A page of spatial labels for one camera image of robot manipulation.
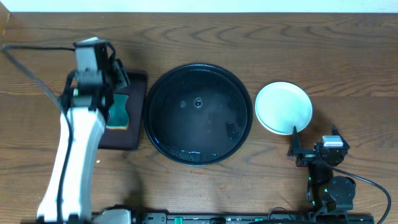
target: dark tray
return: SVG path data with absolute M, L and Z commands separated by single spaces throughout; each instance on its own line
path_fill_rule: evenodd
M 126 111 L 129 115 L 127 129 L 105 129 L 99 142 L 99 149 L 117 149 L 132 151 L 138 148 L 142 121 L 142 107 L 147 90 L 146 72 L 129 72 L 130 85 L 117 90 L 114 94 L 128 95 Z

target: small white dish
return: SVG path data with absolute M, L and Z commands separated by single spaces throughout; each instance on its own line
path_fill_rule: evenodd
M 265 86 L 257 95 L 256 115 L 269 131 L 289 135 L 296 126 L 303 130 L 311 121 L 312 104 L 308 95 L 297 85 L 275 82 Z

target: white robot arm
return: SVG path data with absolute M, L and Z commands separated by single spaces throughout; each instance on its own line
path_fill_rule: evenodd
M 61 96 L 67 117 L 64 113 L 60 117 L 60 143 L 50 184 L 37 212 L 39 223 L 92 222 L 91 177 L 98 144 L 106 126 L 104 117 L 113 104 L 113 91 L 129 83 L 121 62 L 114 58 L 114 52 L 108 58 L 108 46 L 108 42 L 98 39 L 75 44 L 78 69 L 71 72 Z M 77 81 L 76 87 L 71 86 L 72 78 Z M 71 146 L 68 122 L 73 133 Z M 130 224 L 130 211 L 105 212 L 94 222 Z

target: wood grain surface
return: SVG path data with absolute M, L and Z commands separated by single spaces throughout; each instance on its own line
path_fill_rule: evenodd
M 2 43 L 2 37 L 6 33 L 6 26 L 10 15 L 7 8 L 0 2 L 0 44 Z
M 398 222 L 398 15 L 15 13 L 4 41 L 71 46 L 93 36 L 110 40 L 127 69 L 145 70 L 149 87 L 192 62 L 227 68 L 253 102 L 270 82 L 300 86 L 314 109 L 302 144 L 311 147 L 335 124 L 351 145 L 339 168 L 384 186 L 393 200 L 386 223 Z M 71 52 L 12 53 L 57 94 L 76 67 Z M 49 183 L 59 111 L 3 55 L 0 65 L 0 222 L 18 223 L 35 217 Z M 93 210 L 126 203 L 186 213 L 304 211 L 308 173 L 285 156 L 289 143 L 254 118 L 229 159 L 190 167 L 161 155 L 142 130 L 136 152 L 98 151 Z M 378 220 L 386 202 L 357 181 L 353 213 Z

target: black plate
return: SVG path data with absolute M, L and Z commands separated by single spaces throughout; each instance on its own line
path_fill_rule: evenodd
M 152 86 L 144 127 L 163 155 L 202 166 L 222 161 L 241 147 L 252 114 L 249 94 L 236 76 L 196 63 L 167 72 Z

